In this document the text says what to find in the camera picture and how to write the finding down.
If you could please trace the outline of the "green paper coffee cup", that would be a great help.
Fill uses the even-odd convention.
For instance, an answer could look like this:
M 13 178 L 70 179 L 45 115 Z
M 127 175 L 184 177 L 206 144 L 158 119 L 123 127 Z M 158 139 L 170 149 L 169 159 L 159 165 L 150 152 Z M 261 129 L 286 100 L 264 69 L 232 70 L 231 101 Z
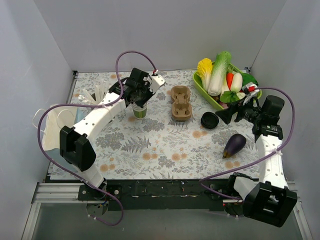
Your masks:
M 144 103 L 142 106 L 137 105 L 136 103 L 131 104 L 132 110 L 134 114 L 138 113 L 147 113 L 148 102 Z

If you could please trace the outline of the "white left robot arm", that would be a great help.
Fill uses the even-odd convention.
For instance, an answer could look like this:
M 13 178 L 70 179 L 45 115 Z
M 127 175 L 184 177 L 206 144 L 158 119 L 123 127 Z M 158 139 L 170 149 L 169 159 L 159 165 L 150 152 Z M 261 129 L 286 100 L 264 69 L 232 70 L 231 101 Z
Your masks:
M 99 103 L 72 127 L 64 126 L 59 133 L 60 155 L 77 170 L 78 175 L 91 184 L 89 194 L 95 200 L 106 196 L 104 178 L 95 166 L 93 143 L 98 134 L 113 118 L 129 105 L 144 107 L 156 91 L 166 83 L 159 74 L 133 68 L 130 76 L 114 83 Z

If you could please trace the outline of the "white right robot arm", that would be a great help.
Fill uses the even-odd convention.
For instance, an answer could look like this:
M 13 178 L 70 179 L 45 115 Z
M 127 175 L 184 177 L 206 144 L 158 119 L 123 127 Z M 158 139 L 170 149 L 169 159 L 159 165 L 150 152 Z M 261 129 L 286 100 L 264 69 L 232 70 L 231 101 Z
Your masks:
M 252 133 L 263 160 L 259 163 L 259 180 L 254 180 L 239 172 L 228 179 L 227 195 L 232 199 L 243 200 L 243 215 L 269 225 L 282 227 L 295 207 L 298 197 L 288 187 L 284 176 L 282 152 L 278 149 L 283 143 L 283 131 L 278 125 L 284 100 L 269 95 L 262 106 L 254 106 L 254 101 L 233 102 L 227 109 L 219 110 L 216 115 L 225 123 L 242 119 L 253 124 Z

